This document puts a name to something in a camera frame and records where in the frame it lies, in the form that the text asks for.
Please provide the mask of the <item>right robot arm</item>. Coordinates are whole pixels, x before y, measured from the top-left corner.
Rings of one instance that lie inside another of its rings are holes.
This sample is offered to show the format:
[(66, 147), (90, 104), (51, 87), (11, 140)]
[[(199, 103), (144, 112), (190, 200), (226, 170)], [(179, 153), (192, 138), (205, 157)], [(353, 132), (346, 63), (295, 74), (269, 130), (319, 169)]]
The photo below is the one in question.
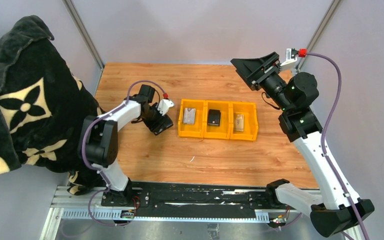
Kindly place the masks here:
[(230, 62), (252, 91), (263, 90), (280, 109), (282, 132), (304, 157), (319, 186), (320, 196), (316, 196), (286, 179), (273, 181), (265, 188), (266, 204), (272, 209), (287, 205), (298, 210), (309, 217), (321, 236), (328, 238), (362, 227), (375, 207), (370, 199), (361, 198), (354, 190), (328, 147), (328, 126), (321, 124), (311, 109), (319, 96), (315, 76), (298, 72), (289, 81), (280, 77), (280, 72), (308, 55), (305, 49), (288, 48), (284, 62), (280, 62), (276, 52), (260, 58), (234, 58)]

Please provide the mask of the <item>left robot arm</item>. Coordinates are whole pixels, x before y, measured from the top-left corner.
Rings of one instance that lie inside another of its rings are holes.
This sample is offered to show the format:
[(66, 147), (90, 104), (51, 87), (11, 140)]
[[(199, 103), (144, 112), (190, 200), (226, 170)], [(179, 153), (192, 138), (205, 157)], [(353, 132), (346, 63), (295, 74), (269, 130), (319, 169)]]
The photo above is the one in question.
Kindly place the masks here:
[(78, 153), (86, 167), (95, 171), (105, 182), (103, 194), (117, 206), (129, 206), (133, 199), (130, 178), (123, 173), (118, 161), (119, 131), (129, 123), (143, 122), (154, 135), (173, 126), (168, 112), (175, 106), (163, 92), (154, 102), (156, 89), (145, 81), (139, 92), (127, 97), (120, 105), (98, 116), (87, 116), (82, 125)]

